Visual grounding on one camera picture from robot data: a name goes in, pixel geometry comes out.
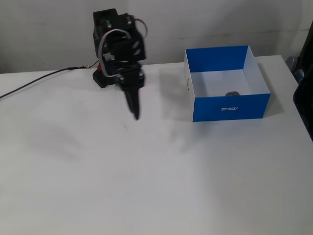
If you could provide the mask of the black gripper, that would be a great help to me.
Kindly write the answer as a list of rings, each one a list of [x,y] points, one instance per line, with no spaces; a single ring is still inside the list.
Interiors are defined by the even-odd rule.
[[[114,80],[116,82],[115,86],[124,91],[128,107],[134,118],[139,120],[139,89],[143,88],[145,84],[145,74],[142,66],[129,66],[119,69]]]

